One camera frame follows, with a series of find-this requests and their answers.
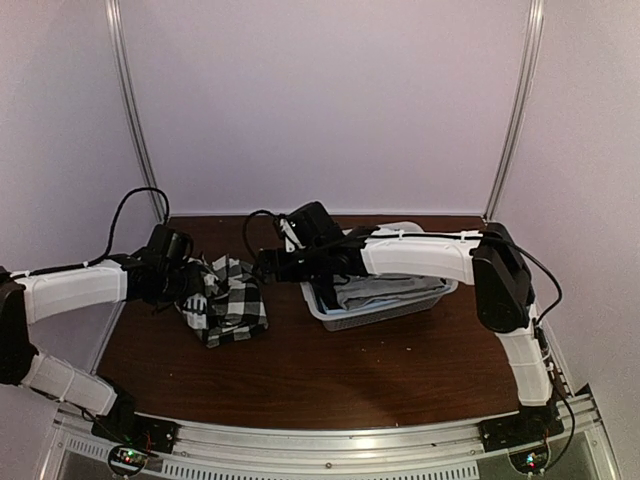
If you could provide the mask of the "black white plaid shirt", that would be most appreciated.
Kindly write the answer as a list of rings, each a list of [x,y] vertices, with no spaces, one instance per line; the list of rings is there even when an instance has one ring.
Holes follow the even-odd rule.
[[[229,255],[213,262],[204,257],[188,262],[202,262],[208,268],[206,293],[175,308],[205,347],[250,340],[268,330],[262,292],[249,263]]]

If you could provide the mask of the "white plastic laundry basket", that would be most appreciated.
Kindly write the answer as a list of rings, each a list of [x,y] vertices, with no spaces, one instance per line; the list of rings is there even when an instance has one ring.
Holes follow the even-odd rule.
[[[446,281],[446,286],[439,291],[433,291],[423,295],[419,298],[403,300],[403,301],[389,301],[379,302],[373,305],[357,308],[354,310],[334,310],[325,312],[324,309],[318,304],[312,283],[317,280],[332,281],[334,286],[346,283],[350,277],[369,277],[369,276],[382,276],[382,275],[407,275],[407,276],[425,276],[417,274],[400,274],[400,273],[386,273],[381,275],[374,275],[364,272],[358,265],[356,259],[352,260],[348,256],[341,258],[347,265],[339,265],[336,272],[331,272],[329,266],[325,264],[323,267],[326,269],[319,274],[313,274],[310,279],[301,284],[301,291],[303,298],[307,304],[307,307],[311,315],[323,325],[323,327],[329,332],[337,332],[355,327],[361,327],[370,325],[385,320],[391,320],[394,318],[402,317],[405,315],[428,311],[434,307],[442,297],[454,292],[458,287],[458,282],[453,279],[440,278]]]

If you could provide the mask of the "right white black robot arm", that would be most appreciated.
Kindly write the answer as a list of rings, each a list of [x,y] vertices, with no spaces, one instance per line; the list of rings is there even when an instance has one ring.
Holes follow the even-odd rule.
[[[329,284],[335,277],[400,274],[473,287],[477,317],[499,339],[516,381],[519,411],[513,433],[530,442],[555,420],[541,326],[550,311],[536,309],[530,271],[540,262],[514,242],[504,225],[454,233],[391,225],[345,230],[318,201],[274,216],[273,225],[283,246],[251,254],[254,271],[265,282]]]

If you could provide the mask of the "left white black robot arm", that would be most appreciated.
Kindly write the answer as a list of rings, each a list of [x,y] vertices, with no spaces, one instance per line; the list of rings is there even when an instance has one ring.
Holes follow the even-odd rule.
[[[189,262],[192,238],[158,224],[133,254],[106,254],[82,264],[32,272],[1,272],[1,382],[26,387],[104,419],[123,444],[144,433],[131,396],[112,383],[39,350],[29,326],[101,304],[143,301],[161,307],[200,287]]]

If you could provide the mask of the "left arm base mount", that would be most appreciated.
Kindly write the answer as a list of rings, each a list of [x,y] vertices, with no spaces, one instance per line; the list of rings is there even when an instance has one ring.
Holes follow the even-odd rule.
[[[92,423],[91,434],[146,453],[171,454],[177,440],[178,424],[134,413],[125,420],[84,413]]]

